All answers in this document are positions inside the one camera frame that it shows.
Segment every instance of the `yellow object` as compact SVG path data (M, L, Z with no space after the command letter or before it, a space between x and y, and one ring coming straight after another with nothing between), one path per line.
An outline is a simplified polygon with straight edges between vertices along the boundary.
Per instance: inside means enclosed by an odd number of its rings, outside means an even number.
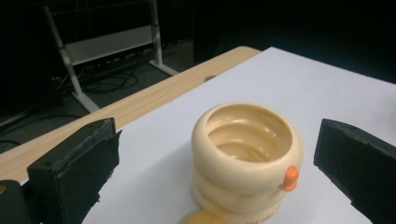
M206 111L191 136L192 193L226 224L261 224L297 186L303 143L280 114L235 102Z
M205 211L190 214L183 224L224 224L218 217Z

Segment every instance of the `orange tab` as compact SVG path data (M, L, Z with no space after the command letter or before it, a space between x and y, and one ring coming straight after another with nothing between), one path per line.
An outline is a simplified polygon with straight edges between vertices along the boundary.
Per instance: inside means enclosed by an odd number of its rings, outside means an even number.
M280 186L281 189L285 191L292 191L297 187L297 179L299 177L299 172L295 166L288 168L285 174L285 179L283 184Z

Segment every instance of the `white shelf frame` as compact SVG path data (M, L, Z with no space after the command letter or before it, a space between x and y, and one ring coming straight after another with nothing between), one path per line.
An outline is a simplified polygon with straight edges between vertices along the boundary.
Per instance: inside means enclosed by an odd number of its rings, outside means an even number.
M44 6L49 27L56 40L58 50L74 88L73 95L88 112L92 113L100 108L82 91L78 82L78 77L76 76L73 68L74 65L86 63L127 49L134 49L152 43L155 58L154 60L150 60L149 63L169 76L178 74L177 71L163 64L157 1L148 1L150 3L151 25L111 35L103 35L88 40L82 40L67 45L64 45L59 35L56 24L50 13L50 9L47 6Z

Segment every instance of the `cream-colored cup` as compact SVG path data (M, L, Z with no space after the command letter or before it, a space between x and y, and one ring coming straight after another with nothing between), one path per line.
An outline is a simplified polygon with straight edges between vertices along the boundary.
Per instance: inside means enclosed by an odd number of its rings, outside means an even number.
M195 124L192 192L225 224L262 223L296 187L302 141L276 112L248 103L218 105Z

